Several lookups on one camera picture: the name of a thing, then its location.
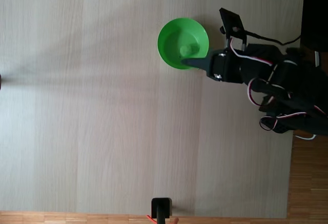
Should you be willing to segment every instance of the wooden table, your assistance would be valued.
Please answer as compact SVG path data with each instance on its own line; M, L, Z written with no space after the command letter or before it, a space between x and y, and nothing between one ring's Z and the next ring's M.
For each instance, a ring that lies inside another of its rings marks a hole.
M245 85L160 60L191 17L223 47L219 9L287 41L302 0L0 0L0 209L285 217L292 134L258 126Z

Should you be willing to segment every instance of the black mount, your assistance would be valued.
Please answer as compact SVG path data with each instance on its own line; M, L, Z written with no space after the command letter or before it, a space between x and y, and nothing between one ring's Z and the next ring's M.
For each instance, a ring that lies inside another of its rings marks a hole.
M165 218L170 218L172 201L168 197L152 199L152 218L157 219L157 224L165 224Z

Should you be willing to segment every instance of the black cable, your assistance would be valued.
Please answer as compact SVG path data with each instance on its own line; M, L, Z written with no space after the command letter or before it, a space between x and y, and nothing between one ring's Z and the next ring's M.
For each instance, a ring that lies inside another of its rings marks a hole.
M292 40L292 41L288 41L288 42L286 42L286 43L282 43L282 42L280 42L280 41L278 41L278 40L276 40L276 39L263 37L263 36L261 36L261 35L258 35L258 34L256 34L256 33L249 32L249 31L247 31L247 30L245 30L244 32L245 32L246 35L248 35L248 36L250 36L250 37L254 37L254 38L258 38L258 39L262 39L262 40L266 40L266 41L271 41L271 42L277 43L277 44L279 44L279 45L281 45L281 46L289 45L289 44L291 44L291 43L294 43L294 42L298 41L298 40L301 38L301 35L300 35L300 36L298 36L296 39L294 39L294 40Z

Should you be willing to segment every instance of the black bracket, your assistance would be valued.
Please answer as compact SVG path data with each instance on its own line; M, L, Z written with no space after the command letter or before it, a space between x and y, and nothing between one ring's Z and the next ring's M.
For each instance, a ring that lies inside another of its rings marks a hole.
M157 224L165 224L165 218L170 218L172 201L168 197L152 199L152 218L157 219Z

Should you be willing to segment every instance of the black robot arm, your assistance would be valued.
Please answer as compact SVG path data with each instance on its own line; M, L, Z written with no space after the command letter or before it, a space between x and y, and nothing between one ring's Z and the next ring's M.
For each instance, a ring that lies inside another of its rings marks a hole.
M181 60L185 65L203 69L207 77L248 86L250 101L266 113L260 125L284 133L300 129L328 135L328 76L310 62L301 60L297 50L283 55L272 45L248 44L240 17L221 9L227 43L223 50L210 51L205 58ZM232 37L243 42L243 51L232 47ZM256 104L250 92L266 94Z

